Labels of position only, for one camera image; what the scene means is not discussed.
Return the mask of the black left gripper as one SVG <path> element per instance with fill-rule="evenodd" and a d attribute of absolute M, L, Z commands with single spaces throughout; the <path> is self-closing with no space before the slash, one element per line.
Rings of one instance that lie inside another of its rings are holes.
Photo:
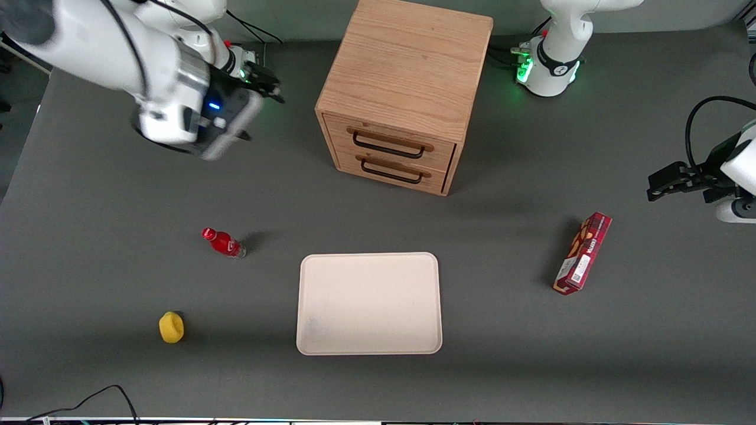
<path fill-rule="evenodd" d="M 648 176 L 648 201 L 655 202 L 667 195 L 695 191 L 703 191 L 705 204 L 713 204 L 726 197 L 739 197 L 741 191 L 737 183 L 721 171 L 721 166 L 734 152 L 740 136 L 735 133 L 719 143 L 708 154 L 706 161 L 698 164 L 692 156 L 691 137 L 686 135 L 685 151 L 693 172 L 693 185 L 685 185 L 690 180 L 686 164 L 670 164 Z"/>

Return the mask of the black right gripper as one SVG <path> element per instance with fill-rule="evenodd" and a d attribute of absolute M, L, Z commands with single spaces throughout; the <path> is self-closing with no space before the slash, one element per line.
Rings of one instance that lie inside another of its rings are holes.
<path fill-rule="evenodd" d="M 262 97 L 285 104 L 281 81 L 261 64 L 246 62 L 246 84 Z M 236 140 L 251 142 L 253 138 L 246 129 L 258 113 L 258 94 L 254 91 L 211 66 L 210 85 L 199 112 L 197 139 L 191 144 L 191 152 L 224 153 Z"/>

